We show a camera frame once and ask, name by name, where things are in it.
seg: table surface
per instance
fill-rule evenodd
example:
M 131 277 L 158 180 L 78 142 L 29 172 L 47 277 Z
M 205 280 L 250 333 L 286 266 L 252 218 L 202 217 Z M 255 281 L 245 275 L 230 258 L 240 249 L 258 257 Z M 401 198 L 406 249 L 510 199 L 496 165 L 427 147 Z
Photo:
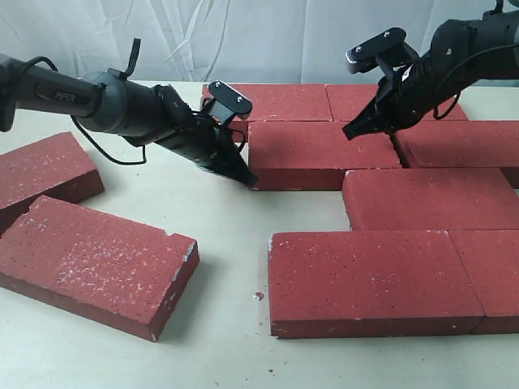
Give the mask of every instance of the table surface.
M 201 83 L 171 84 L 198 108 Z M 519 120 L 518 97 L 515 88 L 472 87 L 460 102 L 473 120 Z M 0 135 L 0 152 L 65 130 L 106 186 L 84 206 L 193 237 L 201 263 L 156 344 L 0 289 L 1 388 L 517 387 L 519 335 L 269 335 L 268 239 L 282 231 L 347 230 L 340 192 L 249 191 L 158 146 L 148 149 L 144 166 L 115 165 L 67 116 L 47 113 L 17 111 L 12 131 Z M 94 136 L 117 157 L 140 157 L 118 137 Z M 265 299 L 254 299 L 256 292 Z

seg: red brick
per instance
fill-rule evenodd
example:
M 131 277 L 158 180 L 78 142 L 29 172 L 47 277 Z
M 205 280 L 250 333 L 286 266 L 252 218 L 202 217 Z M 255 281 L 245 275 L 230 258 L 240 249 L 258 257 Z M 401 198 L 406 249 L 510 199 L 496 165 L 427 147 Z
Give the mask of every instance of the red brick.
M 355 170 L 343 197 L 359 231 L 519 229 L 519 198 L 497 168 Z
M 156 341 L 199 263 L 197 242 L 42 196 L 0 238 L 0 286 Z
M 483 318 L 445 231 L 278 233 L 268 277 L 280 338 L 461 335 Z
M 323 84 L 233 83 L 230 85 L 252 102 L 246 123 L 236 119 L 233 128 L 243 130 L 250 122 L 330 122 L 332 113 Z M 209 96 L 204 86 L 203 96 Z
M 375 97 L 378 85 L 376 84 L 352 84 L 352 85 L 326 85 L 329 104 L 332 110 L 333 120 L 339 122 L 351 122 L 366 105 Z M 452 104 L 453 99 L 443 103 L 440 114 L 443 114 Z M 423 121 L 432 121 L 432 111 L 427 113 Z M 468 120 L 463 108 L 457 104 L 453 111 L 443 121 Z
M 339 122 L 254 122 L 249 165 L 259 190 L 341 190 L 349 169 L 397 169 L 385 134 L 349 141 Z
M 519 188 L 519 122 L 421 122 L 395 139 L 406 167 L 500 168 Z
M 519 332 L 519 231 L 452 231 L 485 319 L 474 334 Z
M 88 154 L 65 132 L 0 156 L 0 235 L 40 195 L 70 203 L 104 191 Z

